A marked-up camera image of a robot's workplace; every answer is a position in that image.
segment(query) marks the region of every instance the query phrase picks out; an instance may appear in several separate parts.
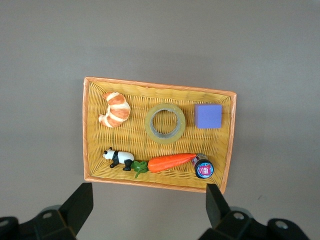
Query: gray surface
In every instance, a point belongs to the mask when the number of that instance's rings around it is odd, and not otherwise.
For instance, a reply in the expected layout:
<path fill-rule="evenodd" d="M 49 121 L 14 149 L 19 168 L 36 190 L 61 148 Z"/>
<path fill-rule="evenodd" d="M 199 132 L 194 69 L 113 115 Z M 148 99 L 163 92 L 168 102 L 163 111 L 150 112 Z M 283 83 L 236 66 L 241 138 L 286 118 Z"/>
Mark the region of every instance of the gray surface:
<path fill-rule="evenodd" d="M 319 238 L 319 1 L 2 0 L 0 216 L 27 221 L 84 181 L 85 76 L 235 91 L 226 200 Z M 201 193 L 93 191 L 80 240 L 194 240 L 210 226 Z"/>

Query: toy croissant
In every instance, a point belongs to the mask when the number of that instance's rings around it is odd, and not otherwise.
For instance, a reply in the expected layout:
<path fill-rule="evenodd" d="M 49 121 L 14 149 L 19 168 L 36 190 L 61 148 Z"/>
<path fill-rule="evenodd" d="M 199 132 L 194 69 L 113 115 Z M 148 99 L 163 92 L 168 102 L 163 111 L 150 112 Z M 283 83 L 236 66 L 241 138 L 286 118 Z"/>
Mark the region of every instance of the toy croissant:
<path fill-rule="evenodd" d="M 102 97 L 107 101 L 108 108 L 105 115 L 99 115 L 99 122 L 109 128 L 116 128 L 128 119 L 130 106 L 125 97 L 118 92 L 108 91 Z"/>

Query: yellow wicker basket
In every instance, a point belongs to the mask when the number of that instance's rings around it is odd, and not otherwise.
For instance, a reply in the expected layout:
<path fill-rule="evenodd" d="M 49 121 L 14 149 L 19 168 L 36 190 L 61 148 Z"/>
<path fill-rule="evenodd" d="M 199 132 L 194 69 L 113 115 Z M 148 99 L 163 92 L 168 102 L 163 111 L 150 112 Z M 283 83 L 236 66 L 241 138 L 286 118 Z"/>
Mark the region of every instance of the yellow wicker basket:
<path fill-rule="evenodd" d="M 131 107 L 129 119 L 116 128 L 108 128 L 98 121 L 105 114 L 106 92 L 123 94 Z M 83 89 L 83 159 L 84 179 L 89 182 L 118 183 L 145 187 L 165 188 L 191 192 L 206 192 L 206 185 L 217 184 L 223 193 L 226 188 L 235 128 L 237 95 L 231 91 L 207 88 L 165 85 L 101 77 L 86 77 Z M 144 127 L 147 112 L 157 104 L 178 105 L 185 115 L 186 127 L 182 137 L 169 144 L 151 140 Z M 194 123 L 194 104 L 222 105 L 222 126 L 216 129 L 199 129 Z M 176 126 L 175 115 L 159 112 L 153 124 L 162 133 Z M 112 147 L 130 152 L 138 161 L 152 157 L 179 153 L 203 153 L 214 165 L 214 174 L 198 178 L 191 162 L 171 169 L 152 173 L 123 171 L 110 168 L 111 160 L 103 158 L 104 150 Z"/>

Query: carrot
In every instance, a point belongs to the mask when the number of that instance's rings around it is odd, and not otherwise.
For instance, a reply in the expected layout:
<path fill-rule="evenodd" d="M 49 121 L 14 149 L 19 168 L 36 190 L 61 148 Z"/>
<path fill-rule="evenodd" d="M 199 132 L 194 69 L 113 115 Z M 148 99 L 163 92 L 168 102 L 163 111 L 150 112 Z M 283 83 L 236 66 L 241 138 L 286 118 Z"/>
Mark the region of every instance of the carrot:
<path fill-rule="evenodd" d="M 195 158 L 197 155 L 194 153 L 179 153 L 169 156 L 153 157 L 148 162 L 148 169 L 152 173 L 157 173 L 167 170 L 182 164 L 185 164 Z"/>

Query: panda figurine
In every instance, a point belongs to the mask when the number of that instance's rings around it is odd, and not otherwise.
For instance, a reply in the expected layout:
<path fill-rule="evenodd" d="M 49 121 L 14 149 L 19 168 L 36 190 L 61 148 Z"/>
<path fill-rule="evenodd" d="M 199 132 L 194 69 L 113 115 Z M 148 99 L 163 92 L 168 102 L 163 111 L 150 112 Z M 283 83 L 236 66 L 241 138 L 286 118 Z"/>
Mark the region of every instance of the panda figurine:
<path fill-rule="evenodd" d="M 105 150 L 102 155 L 105 159 L 112 159 L 113 163 L 110 168 L 114 168 L 118 164 L 125 164 L 123 168 L 124 171 L 131 171 L 131 164 L 134 162 L 135 158 L 130 152 L 125 151 L 115 151 L 110 147 L 109 150 Z"/>

